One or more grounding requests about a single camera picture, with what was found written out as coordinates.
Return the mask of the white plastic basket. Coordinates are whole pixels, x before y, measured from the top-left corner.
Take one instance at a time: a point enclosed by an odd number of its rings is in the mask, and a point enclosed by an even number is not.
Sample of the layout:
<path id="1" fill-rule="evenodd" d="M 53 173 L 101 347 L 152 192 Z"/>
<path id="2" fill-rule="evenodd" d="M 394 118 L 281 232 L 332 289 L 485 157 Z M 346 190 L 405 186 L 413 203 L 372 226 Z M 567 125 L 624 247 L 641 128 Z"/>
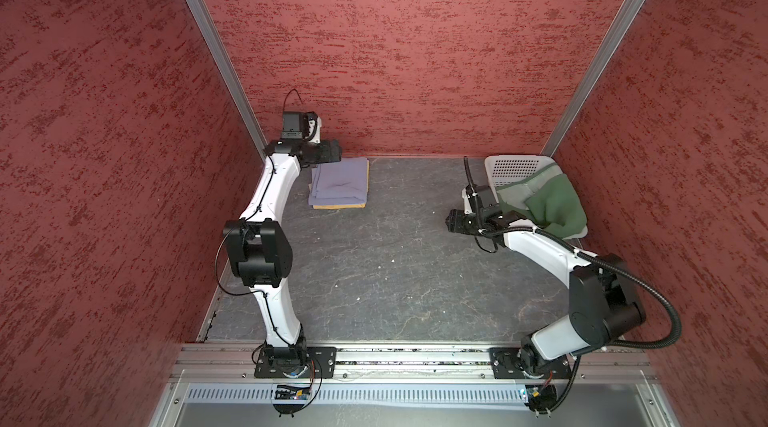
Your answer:
<path id="1" fill-rule="evenodd" d="M 544 166 L 557 162 L 541 155 L 495 155 L 484 160 L 488 183 L 496 197 L 496 188 L 523 180 Z"/>

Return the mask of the green skirt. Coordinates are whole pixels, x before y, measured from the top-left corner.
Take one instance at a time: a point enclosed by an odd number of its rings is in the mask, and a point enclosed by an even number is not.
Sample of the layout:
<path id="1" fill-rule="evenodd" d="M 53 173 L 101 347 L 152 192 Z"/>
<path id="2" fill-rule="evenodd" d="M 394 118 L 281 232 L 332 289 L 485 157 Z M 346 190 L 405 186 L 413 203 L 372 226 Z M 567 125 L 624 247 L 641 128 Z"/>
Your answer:
<path id="1" fill-rule="evenodd" d="M 587 216 L 568 176 L 556 163 L 496 188 L 502 211 L 516 212 L 562 239 L 582 238 Z"/>

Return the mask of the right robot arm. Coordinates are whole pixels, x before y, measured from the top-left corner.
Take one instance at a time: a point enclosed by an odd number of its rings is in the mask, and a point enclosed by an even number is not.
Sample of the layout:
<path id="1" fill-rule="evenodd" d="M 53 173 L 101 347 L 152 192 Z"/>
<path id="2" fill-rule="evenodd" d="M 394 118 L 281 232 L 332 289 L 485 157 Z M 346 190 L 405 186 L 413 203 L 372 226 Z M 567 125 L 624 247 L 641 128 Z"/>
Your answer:
<path id="1" fill-rule="evenodd" d="M 517 252 L 568 289 L 567 314 L 521 341 L 518 369 L 527 376 L 539 378 L 567 355 L 606 347 L 644 323 L 635 283 L 600 265 L 620 258 L 584 252 L 514 211 L 503 213 L 488 186 L 470 182 L 462 199 L 464 207 L 446 218 L 449 231 L 488 239 L 493 253 L 500 248 Z"/>

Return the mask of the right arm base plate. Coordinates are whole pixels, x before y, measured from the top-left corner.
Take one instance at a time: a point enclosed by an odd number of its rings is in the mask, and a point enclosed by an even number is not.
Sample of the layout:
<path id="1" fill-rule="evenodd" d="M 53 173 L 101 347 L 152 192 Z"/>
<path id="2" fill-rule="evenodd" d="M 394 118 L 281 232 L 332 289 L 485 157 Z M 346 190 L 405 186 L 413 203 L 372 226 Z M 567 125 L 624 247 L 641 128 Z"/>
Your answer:
<path id="1" fill-rule="evenodd" d="M 494 347 L 488 350 L 495 379 L 566 379 L 572 373 L 566 356 L 547 360 L 532 347 Z"/>

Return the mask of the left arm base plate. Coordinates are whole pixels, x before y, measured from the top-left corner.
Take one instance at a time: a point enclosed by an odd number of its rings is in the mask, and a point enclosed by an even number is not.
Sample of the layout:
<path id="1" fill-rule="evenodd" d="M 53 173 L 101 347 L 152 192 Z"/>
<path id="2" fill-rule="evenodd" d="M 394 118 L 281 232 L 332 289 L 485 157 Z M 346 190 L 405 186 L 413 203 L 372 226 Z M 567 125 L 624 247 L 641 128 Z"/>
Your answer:
<path id="1" fill-rule="evenodd" d="M 263 347 L 255 358 L 257 379 L 327 379 L 334 375 L 335 347 Z"/>

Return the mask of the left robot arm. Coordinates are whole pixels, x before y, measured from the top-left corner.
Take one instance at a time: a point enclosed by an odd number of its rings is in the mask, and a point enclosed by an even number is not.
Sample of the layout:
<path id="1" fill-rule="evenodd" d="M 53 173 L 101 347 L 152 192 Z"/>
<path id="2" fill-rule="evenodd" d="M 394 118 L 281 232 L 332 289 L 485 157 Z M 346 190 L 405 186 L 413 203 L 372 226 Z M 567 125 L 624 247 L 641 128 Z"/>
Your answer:
<path id="1" fill-rule="evenodd" d="M 257 301 L 266 329 L 254 358 L 257 376 L 313 379 L 320 372 L 313 365 L 290 297 L 293 250 L 282 218 L 302 170 L 341 160 L 339 144 L 323 140 L 321 127 L 315 112 L 283 115 L 280 137 L 265 148 L 264 169 L 250 202 L 223 229 L 219 249 L 226 252 L 232 275 L 246 288 L 242 294 Z"/>

